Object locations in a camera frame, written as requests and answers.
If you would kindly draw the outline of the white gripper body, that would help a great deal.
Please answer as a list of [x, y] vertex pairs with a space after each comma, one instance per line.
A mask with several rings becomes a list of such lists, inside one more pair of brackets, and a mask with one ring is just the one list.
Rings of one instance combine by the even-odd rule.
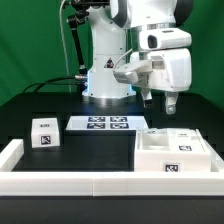
[[148, 88], [181, 92], [189, 89], [192, 81], [191, 55], [188, 46], [192, 43], [189, 33], [180, 29], [142, 30], [137, 34], [138, 48], [130, 61], [147, 60]]

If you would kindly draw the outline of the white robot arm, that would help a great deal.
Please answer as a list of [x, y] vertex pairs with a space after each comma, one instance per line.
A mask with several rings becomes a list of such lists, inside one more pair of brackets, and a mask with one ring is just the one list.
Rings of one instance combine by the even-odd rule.
[[92, 3], [89, 22], [93, 65], [83, 97], [100, 104], [117, 104], [141, 89], [143, 103], [152, 105], [153, 90], [165, 93], [168, 114], [176, 112], [180, 92], [192, 80], [192, 43], [180, 29], [193, 9], [193, 0], [108, 0], [110, 15]]

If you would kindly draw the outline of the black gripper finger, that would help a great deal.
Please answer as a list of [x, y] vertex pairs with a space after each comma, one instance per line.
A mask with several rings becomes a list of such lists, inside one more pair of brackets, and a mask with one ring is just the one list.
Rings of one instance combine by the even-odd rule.
[[168, 115], [172, 115], [176, 112], [176, 103], [178, 100], [177, 92], [166, 92], [165, 93], [165, 109]]
[[151, 108], [153, 105], [151, 90], [148, 88], [141, 89], [141, 96], [145, 108]]

